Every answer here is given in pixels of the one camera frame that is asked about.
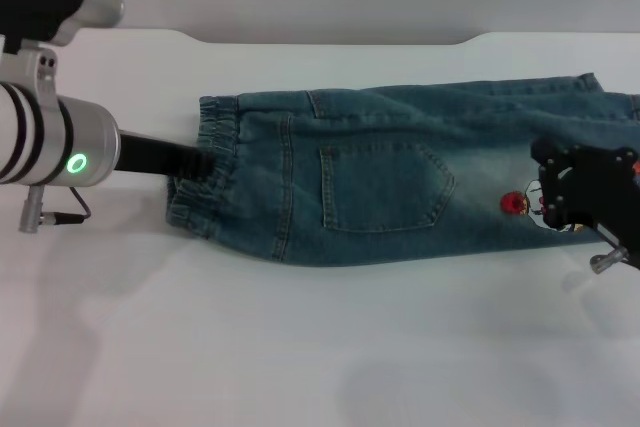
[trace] cable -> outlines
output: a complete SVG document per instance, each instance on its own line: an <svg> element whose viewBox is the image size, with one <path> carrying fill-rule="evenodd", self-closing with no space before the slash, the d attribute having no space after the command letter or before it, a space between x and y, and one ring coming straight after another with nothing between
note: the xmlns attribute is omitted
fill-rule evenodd
<svg viewBox="0 0 640 427"><path fill-rule="evenodd" d="M82 196L78 193L75 187L69 187L69 190L71 191L73 196L76 198L76 200L80 202L80 205L82 206L85 212L82 217L84 218L84 220L87 220L89 217L91 217L91 209L89 208L87 203L84 201Z"/></svg>

